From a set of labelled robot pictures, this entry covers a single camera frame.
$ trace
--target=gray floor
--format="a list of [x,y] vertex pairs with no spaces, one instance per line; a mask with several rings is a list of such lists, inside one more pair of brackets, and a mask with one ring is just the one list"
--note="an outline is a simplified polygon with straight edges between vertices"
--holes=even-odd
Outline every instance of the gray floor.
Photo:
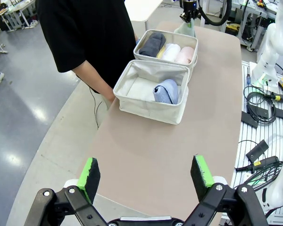
[[[210,7],[210,12],[217,12],[219,1],[212,5],[216,7]],[[158,8],[149,20],[150,28],[161,21],[181,23],[181,13],[178,8]],[[133,27],[141,37],[144,23],[133,23]],[[77,86],[73,73],[57,72],[40,26],[2,33],[0,42],[9,51],[0,55],[0,70],[6,75],[0,85],[0,226],[5,225],[12,205],[7,225],[22,226],[39,189],[58,191],[66,180],[76,177],[97,126],[88,88],[83,83]],[[255,53],[241,50],[243,60],[255,61]],[[100,121],[105,112],[101,105]],[[101,196],[97,196],[95,206],[106,220],[143,216]],[[74,222],[63,224],[73,226]]]
[[41,26],[0,34],[0,226],[52,122],[78,84],[59,74]]

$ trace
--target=fabric storage basket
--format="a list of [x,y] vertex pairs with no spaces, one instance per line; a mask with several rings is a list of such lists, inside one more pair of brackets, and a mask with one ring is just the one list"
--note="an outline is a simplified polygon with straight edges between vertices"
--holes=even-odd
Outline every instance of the fabric storage basket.
[[[170,124],[179,124],[189,89],[190,69],[182,65],[161,62],[130,61],[117,81],[113,92],[119,99],[119,109],[145,118]],[[153,89],[166,79],[173,79],[178,87],[178,104],[165,104],[154,100]]]
[[198,39],[196,39],[192,36],[189,36],[189,35],[177,34],[177,33],[173,33],[173,32],[165,32],[165,31],[159,31],[159,30],[147,30],[144,33],[141,40],[139,41],[139,43],[134,48],[133,53],[134,53],[135,59],[148,60],[148,61],[158,61],[158,62],[164,62],[164,63],[174,64],[174,65],[182,65],[182,64],[175,63],[175,62],[166,61],[166,60],[158,59],[158,58],[155,58],[155,57],[144,56],[144,55],[139,54],[140,49],[143,47],[143,45],[148,40],[150,35],[152,35],[154,32],[163,33],[163,35],[166,38],[165,44],[173,43],[173,44],[179,45],[181,49],[183,47],[186,47],[186,46],[192,47],[194,49],[194,55],[193,55],[192,61],[188,65],[183,65],[183,66],[187,66],[190,69],[190,76],[189,76],[189,80],[188,80],[188,82],[189,82],[190,79],[191,79],[191,74],[193,72],[193,69],[194,69],[194,67],[197,63]]

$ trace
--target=yellow cloth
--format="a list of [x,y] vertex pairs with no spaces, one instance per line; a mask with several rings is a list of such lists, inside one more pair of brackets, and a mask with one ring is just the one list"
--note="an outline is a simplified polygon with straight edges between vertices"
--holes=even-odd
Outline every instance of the yellow cloth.
[[161,59],[161,58],[162,58],[162,55],[163,55],[164,52],[165,52],[165,50],[166,50],[166,46],[164,45],[164,46],[161,48],[161,50],[159,51],[159,53],[157,54],[157,57],[156,57],[156,58]]

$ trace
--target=light blue rolled towel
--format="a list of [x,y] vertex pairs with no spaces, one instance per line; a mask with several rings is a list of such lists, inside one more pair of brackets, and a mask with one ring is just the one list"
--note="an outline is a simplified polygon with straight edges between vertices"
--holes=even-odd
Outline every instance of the light blue rolled towel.
[[154,99],[156,102],[174,104],[178,102],[178,87],[174,80],[167,79],[158,84],[154,90]]

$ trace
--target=rolled towel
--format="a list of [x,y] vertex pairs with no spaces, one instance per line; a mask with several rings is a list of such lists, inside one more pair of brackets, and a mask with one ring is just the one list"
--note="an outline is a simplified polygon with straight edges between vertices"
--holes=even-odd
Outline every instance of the rolled towel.
[[178,102],[178,87],[174,80],[167,79],[158,84],[154,90],[154,99],[156,102],[174,104]]
[[166,50],[166,46],[163,46],[162,48],[161,48],[161,50],[159,51],[159,53],[157,54],[157,59],[161,59],[161,57],[162,57],[162,55],[164,54],[164,52],[165,52],[165,50]]
[[195,50],[192,47],[183,47],[177,55],[175,62],[182,65],[188,65],[193,59],[194,51]]
[[172,44],[172,43],[166,44],[166,50],[162,55],[161,59],[174,62],[180,50],[181,48],[177,44]]
[[144,56],[156,57],[164,46],[166,38],[161,32],[155,32],[146,41],[139,53]]

